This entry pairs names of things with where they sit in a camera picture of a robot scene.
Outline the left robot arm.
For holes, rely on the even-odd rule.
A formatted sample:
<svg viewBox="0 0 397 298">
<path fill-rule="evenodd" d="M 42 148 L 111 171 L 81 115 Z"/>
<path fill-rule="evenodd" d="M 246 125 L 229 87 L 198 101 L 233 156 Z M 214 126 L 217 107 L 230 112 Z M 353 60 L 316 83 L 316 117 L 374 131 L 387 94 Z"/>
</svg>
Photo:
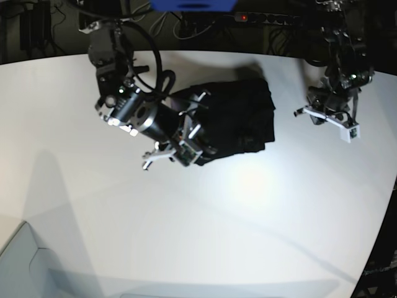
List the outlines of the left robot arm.
<svg viewBox="0 0 397 298">
<path fill-rule="evenodd" d="M 316 1 L 310 22 L 328 43 L 329 59 L 318 86 L 310 86 L 308 103 L 295 116 L 307 114 L 315 125 L 326 122 L 358 131 L 356 121 L 361 88 L 372 82 L 374 67 L 368 56 L 366 1 Z"/>
</svg>

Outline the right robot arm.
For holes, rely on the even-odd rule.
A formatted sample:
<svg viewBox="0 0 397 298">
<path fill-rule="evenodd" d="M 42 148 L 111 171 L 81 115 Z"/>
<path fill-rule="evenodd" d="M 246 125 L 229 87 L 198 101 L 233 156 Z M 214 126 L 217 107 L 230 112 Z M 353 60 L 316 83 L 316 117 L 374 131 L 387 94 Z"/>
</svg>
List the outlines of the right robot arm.
<svg viewBox="0 0 397 298">
<path fill-rule="evenodd" d="M 110 1 L 68 1 L 79 12 L 79 29 L 89 36 L 89 61 L 96 68 L 100 97 L 95 105 L 99 117 L 109 126 L 130 136 L 142 134 L 154 141 L 154 149 L 143 154 L 143 170 L 160 159 L 178 161 L 188 167 L 216 153 L 205 138 L 196 118 L 206 109 L 201 100 L 208 95 L 191 93 L 186 97 L 171 94 L 176 81 L 172 70 L 163 68 L 161 54 L 149 33 L 133 21 L 135 15 L 123 14 Z M 154 54 L 154 86 L 140 74 L 149 66 L 134 64 L 134 49 L 124 28 L 138 32 Z"/>
</svg>

